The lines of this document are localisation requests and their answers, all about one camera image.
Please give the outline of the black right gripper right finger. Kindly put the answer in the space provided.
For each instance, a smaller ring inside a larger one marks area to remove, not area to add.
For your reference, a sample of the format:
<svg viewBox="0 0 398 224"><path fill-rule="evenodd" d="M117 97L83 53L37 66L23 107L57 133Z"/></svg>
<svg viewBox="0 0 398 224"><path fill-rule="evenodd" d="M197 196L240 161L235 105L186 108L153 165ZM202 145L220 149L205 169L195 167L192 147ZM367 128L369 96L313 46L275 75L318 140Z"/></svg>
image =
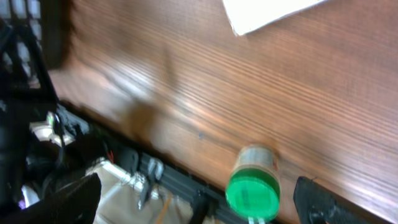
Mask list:
<svg viewBox="0 0 398 224"><path fill-rule="evenodd" d="M300 223L394 223L380 213L384 206L372 197L335 192L305 176L296 181L293 201Z"/></svg>

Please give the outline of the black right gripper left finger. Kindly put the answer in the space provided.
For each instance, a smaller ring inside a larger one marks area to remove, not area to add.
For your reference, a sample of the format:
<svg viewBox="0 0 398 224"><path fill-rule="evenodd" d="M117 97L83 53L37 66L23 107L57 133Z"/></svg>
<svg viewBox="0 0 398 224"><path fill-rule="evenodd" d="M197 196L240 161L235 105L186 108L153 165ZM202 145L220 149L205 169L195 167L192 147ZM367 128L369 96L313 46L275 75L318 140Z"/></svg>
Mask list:
<svg viewBox="0 0 398 224"><path fill-rule="evenodd" d="M8 224L92 224L101 196L96 173L64 187L55 194L1 219Z"/></svg>

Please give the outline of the green lid jar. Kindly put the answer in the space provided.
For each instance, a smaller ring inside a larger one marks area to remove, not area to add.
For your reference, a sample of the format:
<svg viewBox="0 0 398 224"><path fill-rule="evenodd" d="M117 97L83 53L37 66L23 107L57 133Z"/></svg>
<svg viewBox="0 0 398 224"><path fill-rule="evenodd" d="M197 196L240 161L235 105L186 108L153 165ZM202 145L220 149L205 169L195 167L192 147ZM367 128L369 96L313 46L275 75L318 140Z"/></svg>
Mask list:
<svg viewBox="0 0 398 224"><path fill-rule="evenodd" d="M242 148L225 190L230 209L241 218L268 222L279 213L280 195L275 151L258 144Z"/></svg>

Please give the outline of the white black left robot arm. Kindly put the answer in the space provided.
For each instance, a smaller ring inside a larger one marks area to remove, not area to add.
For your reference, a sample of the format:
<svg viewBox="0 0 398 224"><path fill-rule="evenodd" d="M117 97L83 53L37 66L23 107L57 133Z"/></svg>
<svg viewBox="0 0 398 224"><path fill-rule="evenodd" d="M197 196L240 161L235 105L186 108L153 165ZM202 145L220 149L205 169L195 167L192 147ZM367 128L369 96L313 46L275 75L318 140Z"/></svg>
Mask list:
<svg viewBox="0 0 398 224"><path fill-rule="evenodd" d="M98 157L93 137L69 125L56 95L1 95L1 210L19 210L22 187L43 200L84 175Z"/></svg>

